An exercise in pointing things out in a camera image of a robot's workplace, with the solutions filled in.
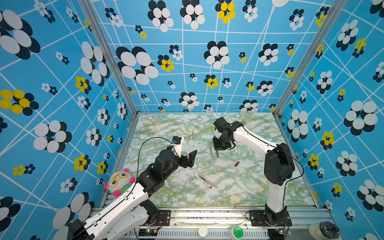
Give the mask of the pink pen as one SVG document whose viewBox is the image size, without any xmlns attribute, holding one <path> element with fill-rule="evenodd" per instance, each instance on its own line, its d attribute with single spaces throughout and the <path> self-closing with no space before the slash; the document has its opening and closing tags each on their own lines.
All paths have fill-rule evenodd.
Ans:
<svg viewBox="0 0 384 240">
<path fill-rule="evenodd" d="M 216 188 L 218 189 L 219 187 L 217 185 L 215 185 L 214 183 L 210 182 L 209 180 L 199 176 L 199 178 L 201 178 L 205 183 L 207 183 L 209 186 L 213 187 L 213 188 Z"/>
</svg>

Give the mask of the white grey pen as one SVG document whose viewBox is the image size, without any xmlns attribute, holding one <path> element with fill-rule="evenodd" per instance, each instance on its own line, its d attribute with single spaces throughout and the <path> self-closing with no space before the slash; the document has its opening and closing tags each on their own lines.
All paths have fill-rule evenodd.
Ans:
<svg viewBox="0 0 384 240">
<path fill-rule="evenodd" d="M 208 188 L 212 188 L 212 186 L 210 184 L 208 184 L 206 181 L 204 181 L 201 177 L 199 177 L 197 174 L 194 173 L 194 176 L 200 180 L 204 185 L 206 185 Z"/>
</svg>

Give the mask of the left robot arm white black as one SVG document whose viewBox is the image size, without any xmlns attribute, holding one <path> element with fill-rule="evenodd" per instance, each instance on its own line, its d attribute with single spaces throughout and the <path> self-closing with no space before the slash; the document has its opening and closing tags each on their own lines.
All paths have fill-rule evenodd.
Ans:
<svg viewBox="0 0 384 240">
<path fill-rule="evenodd" d="M 162 150 L 155 162 L 112 204 L 94 216 L 69 224 L 66 240 L 118 240 L 133 229 L 153 222 L 158 208 L 150 197 L 164 186 L 178 167 L 193 167 L 197 151 L 177 156 L 171 148 Z"/>
</svg>

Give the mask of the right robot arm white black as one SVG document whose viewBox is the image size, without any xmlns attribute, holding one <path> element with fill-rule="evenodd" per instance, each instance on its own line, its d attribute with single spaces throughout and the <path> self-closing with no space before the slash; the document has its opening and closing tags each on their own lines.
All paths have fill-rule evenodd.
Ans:
<svg viewBox="0 0 384 240">
<path fill-rule="evenodd" d="M 231 150 L 236 144 L 242 144 L 264 158 L 264 175 L 269 181 L 264 219 L 270 226 L 277 225 L 287 213 L 287 185 L 296 169 L 288 145 L 268 141 L 251 132 L 244 123 L 229 123 L 223 117 L 214 121 L 214 131 L 213 146 L 216 151 Z"/>
</svg>

